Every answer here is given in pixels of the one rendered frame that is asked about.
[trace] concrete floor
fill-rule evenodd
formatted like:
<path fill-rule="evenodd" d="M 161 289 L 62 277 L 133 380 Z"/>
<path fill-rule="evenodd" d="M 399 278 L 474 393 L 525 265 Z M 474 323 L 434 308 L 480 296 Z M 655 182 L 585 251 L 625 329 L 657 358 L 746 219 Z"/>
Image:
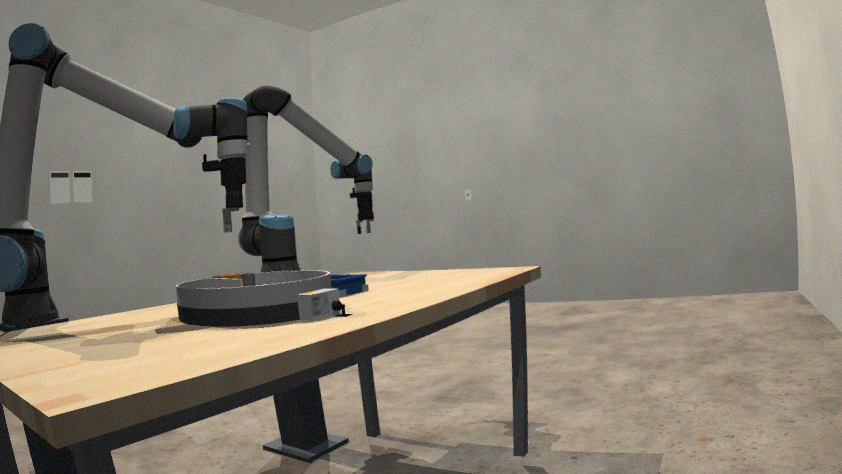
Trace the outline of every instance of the concrete floor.
<path fill-rule="evenodd" d="M 262 450 L 278 437 L 267 398 L 116 450 L 117 472 L 842 472 L 842 334 L 799 292 L 526 311 L 525 457 L 512 456 L 503 304 L 374 359 L 377 438 L 352 367 L 321 379 L 328 431 L 351 441 L 313 464 Z M 27 472 L 22 425 L 6 416 Z"/>

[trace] wooden tabletop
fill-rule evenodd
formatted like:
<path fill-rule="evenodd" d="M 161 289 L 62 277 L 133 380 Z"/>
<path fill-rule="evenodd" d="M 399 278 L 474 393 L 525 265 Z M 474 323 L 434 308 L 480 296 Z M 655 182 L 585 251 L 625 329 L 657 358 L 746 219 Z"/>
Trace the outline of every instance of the wooden tabletop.
<path fill-rule="evenodd" d="M 540 267 L 367 273 L 351 316 L 220 328 L 175 304 L 0 336 L 0 401 L 56 448 L 278 380 L 522 287 Z"/>

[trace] wall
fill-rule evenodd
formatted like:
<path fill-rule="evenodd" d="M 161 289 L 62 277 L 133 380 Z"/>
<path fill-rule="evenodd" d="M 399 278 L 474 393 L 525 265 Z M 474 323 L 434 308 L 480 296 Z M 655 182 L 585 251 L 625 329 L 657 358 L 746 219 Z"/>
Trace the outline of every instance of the wall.
<path fill-rule="evenodd" d="M 767 0 L 795 171 L 798 290 L 842 328 L 842 4 Z"/>
<path fill-rule="evenodd" d="M 318 195 L 325 268 L 541 265 L 529 301 L 797 288 L 762 0 L 405 0 L 311 44 L 316 115 L 375 160 L 372 234 Z"/>
<path fill-rule="evenodd" d="M 3 44 L 27 22 L 46 27 L 74 61 L 173 107 L 241 98 L 261 85 L 310 104 L 307 34 L 268 20 L 196 0 L 5 0 Z M 0 92 L 8 60 L 3 46 Z M 312 147 L 282 119 L 271 118 L 269 132 L 272 210 L 293 215 L 301 264 L 315 265 Z M 215 139 L 185 149 L 67 90 L 45 88 L 30 222 L 46 234 L 62 316 L 175 303 L 180 282 L 259 271 L 237 233 L 222 232 L 224 188 L 218 173 L 202 172 L 203 153 L 216 157 Z M 92 171 L 94 202 L 50 204 L 52 170 Z"/>

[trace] light switch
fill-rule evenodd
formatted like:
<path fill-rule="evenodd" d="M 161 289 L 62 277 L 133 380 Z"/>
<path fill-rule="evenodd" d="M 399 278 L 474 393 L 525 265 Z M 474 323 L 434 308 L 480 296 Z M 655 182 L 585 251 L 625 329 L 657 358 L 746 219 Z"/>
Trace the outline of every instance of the light switch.
<path fill-rule="evenodd" d="M 50 202 L 67 204 L 70 202 L 70 172 L 50 172 Z"/>
<path fill-rule="evenodd" d="M 90 171 L 73 172 L 73 202 L 93 202 L 93 178 Z"/>

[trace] gray wall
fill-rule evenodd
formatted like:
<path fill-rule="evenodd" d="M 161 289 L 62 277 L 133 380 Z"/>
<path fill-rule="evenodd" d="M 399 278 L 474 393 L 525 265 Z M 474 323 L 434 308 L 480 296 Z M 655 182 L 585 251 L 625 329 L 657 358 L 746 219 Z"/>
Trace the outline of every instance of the gray wall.
<path fill-rule="evenodd" d="M 4 0 L 0 92 L 8 37 L 26 22 L 46 27 L 74 61 L 173 107 L 243 97 L 264 84 L 310 106 L 305 32 L 195 0 Z M 307 219 L 315 214 L 312 147 L 282 119 L 269 131 L 272 210 L 296 217 L 301 261 L 311 264 L 318 260 L 316 223 Z M 30 221 L 46 234 L 51 292 L 63 316 L 174 303 L 182 281 L 259 271 L 237 234 L 222 232 L 224 189 L 218 173 L 202 172 L 203 153 L 215 158 L 216 141 L 182 148 L 65 89 L 45 89 Z M 51 170 L 92 171 L 94 202 L 50 204 Z"/>
<path fill-rule="evenodd" d="M 762 0 L 406 0 L 311 43 L 316 111 L 375 159 L 371 236 L 319 195 L 324 266 L 541 265 L 530 301 L 796 289 Z"/>
<path fill-rule="evenodd" d="M 798 196 L 798 290 L 842 328 L 842 3 L 767 0 Z"/>
<path fill-rule="evenodd" d="M 360 236 L 350 183 L 270 122 L 272 210 L 295 216 L 304 268 L 541 265 L 529 301 L 796 289 L 761 0 L 407 0 L 309 35 L 195 0 L 15 0 L 0 37 L 28 21 L 173 106 L 283 87 L 371 154 L 377 218 Z M 259 268 L 221 232 L 202 153 L 212 140 L 182 149 L 45 91 L 30 220 L 65 316 L 172 303 L 181 281 Z M 50 205 L 51 170 L 93 171 L 94 203 Z"/>

